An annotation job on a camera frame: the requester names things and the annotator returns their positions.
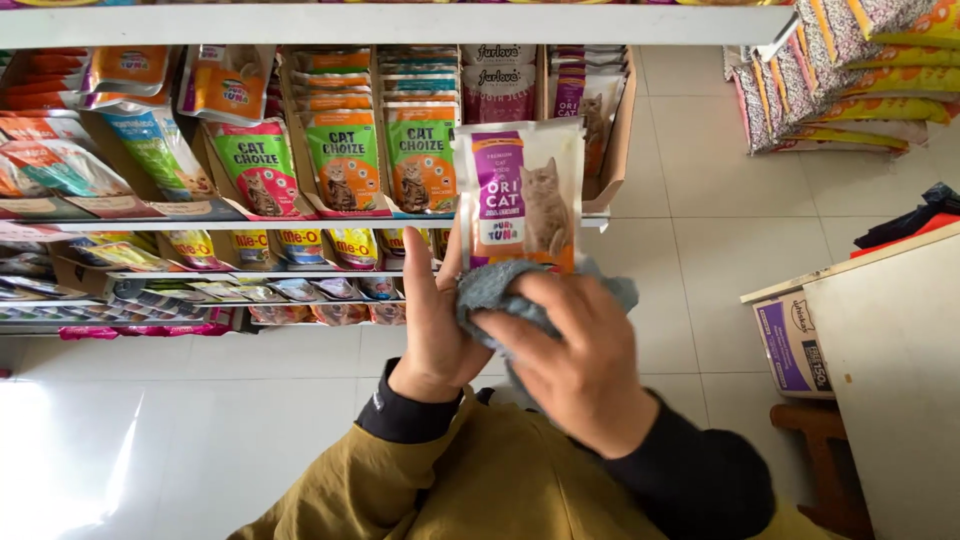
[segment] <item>person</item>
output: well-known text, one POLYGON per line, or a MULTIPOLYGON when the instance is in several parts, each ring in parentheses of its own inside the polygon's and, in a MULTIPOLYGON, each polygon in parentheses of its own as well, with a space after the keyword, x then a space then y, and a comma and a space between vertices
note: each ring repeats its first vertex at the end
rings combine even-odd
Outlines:
POLYGON ((563 339, 502 312, 472 315, 515 355, 545 414, 478 399, 468 383, 492 352, 454 319, 458 228, 436 280, 417 231, 403 241, 406 352, 348 433, 229 540, 828 538, 778 504, 744 438, 699 430, 642 386, 633 327, 593 278, 512 285, 563 339))

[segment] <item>wooden chair leg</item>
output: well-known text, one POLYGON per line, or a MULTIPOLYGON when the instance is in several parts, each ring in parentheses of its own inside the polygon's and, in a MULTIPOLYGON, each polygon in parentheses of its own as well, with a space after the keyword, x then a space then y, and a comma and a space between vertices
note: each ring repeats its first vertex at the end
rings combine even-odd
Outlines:
POLYGON ((770 423, 801 432, 813 463, 817 504, 798 504, 797 509, 817 526, 851 540, 874 540, 867 506, 844 488, 829 446, 828 439, 847 440, 840 413, 812 406, 774 405, 770 423))

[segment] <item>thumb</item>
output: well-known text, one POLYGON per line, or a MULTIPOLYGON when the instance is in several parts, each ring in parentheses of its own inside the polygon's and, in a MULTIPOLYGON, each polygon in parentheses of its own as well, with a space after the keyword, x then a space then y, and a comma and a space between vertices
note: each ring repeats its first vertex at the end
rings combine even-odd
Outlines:
POLYGON ((423 236, 413 227, 403 228, 403 250, 403 290, 407 307, 431 306, 438 295, 433 258, 423 236))

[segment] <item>red fabric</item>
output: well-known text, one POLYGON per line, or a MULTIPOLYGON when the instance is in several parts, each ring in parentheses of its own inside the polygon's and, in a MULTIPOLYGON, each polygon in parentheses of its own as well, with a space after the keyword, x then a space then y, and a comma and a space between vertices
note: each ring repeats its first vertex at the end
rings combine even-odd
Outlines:
POLYGON ((855 251, 855 252, 853 252, 853 253, 850 254, 850 258, 857 258, 857 257, 860 257, 861 255, 867 255, 868 253, 874 252, 874 251, 876 251, 876 250, 881 250, 881 249, 883 249, 883 248, 885 248, 885 247, 887 247, 887 246, 892 246, 892 245, 896 244, 897 242, 903 242, 903 240, 905 240, 905 239, 907 239, 907 238, 913 238, 914 236, 919 236, 919 235, 921 235, 921 234, 923 234, 923 233, 929 233, 930 231, 936 231, 937 229, 940 229, 941 227, 945 227, 945 226, 947 226, 947 225, 949 225, 949 224, 951 224, 951 223, 956 223, 957 221, 960 221, 960 215, 953 215, 953 214, 951 214, 951 213, 938 213, 937 215, 935 215, 935 216, 933 216, 932 218, 930 218, 930 221, 927 221, 927 222, 926 222, 926 225, 920 227, 920 230, 919 230, 919 231, 916 231, 915 233, 910 234, 909 236, 904 236, 903 238, 901 238, 901 239, 899 239, 899 240, 893 240, 893 241, 891 241, 891 242, 887 242, 887 243, 885 243, 885 244, 880 244, 880 245, 875 246, 875 247, 873 247, 873 248, 867 248, 867 249, 865 249, 865 250, 855 251))

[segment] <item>gray cloth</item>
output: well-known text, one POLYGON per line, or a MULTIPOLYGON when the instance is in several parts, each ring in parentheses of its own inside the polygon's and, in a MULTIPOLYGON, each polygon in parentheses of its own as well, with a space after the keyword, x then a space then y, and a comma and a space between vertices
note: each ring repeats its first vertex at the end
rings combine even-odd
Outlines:
MULTIPOLYGON (((516 376, 512 367, 513 356, 502 344, 490 337, 470 322, 468 316, 475 309, 498 309, 533 322, 553 337, 560 333, 546 316, 546 310, 522 296, 507 293, 507 287, 513 280, 527 272, 545 272, 542 265, 526 259, 508 260, 474 268, 462 275, 457 281, 457 323, 484 346, 504 353, 507 374, 514 387, 529 398, 526 389, 516 376)), ((636 284, 629 278, 607 278, 592 258, 582 258, 577 262, 577 273, 593 276, 605 285, 625 312, 636 306, 638 294, 636 284)))

